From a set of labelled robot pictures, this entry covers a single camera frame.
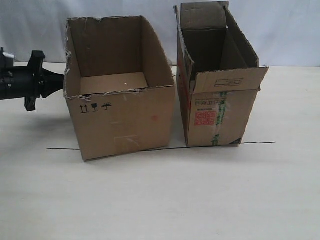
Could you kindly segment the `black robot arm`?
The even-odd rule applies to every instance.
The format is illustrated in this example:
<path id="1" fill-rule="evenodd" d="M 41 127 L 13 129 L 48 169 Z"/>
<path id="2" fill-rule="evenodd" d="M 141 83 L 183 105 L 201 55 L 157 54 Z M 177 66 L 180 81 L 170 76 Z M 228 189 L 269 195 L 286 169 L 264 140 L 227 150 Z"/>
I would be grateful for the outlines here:
<path id="1" fill-rule="evenodd" d="M 33 50 L 26 66 L 14 66 L 15 56 L 0 48 L 0 99 L 24 99 L 26 111 L 36 110 L 36 100 L 64 88 L 63 74 L 43 68 L 45 54 Z"/>

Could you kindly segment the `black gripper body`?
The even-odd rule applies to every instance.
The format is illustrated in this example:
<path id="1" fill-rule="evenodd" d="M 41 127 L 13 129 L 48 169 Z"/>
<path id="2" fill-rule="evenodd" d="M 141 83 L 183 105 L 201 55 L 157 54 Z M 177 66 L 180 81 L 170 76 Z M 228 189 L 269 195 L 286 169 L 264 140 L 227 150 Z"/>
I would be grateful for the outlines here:
<path id="1" fill-rule="evenodd" d="M 24 107 L 27 112 L 36 110 L 37 99 L 45 99 L 64 88 L 65 76 L 43 68 L 45 58 L 43 51 L 33 50 L 27 64 L 28 71 L 32 73 L 31 93 L 24 97 Z"/>

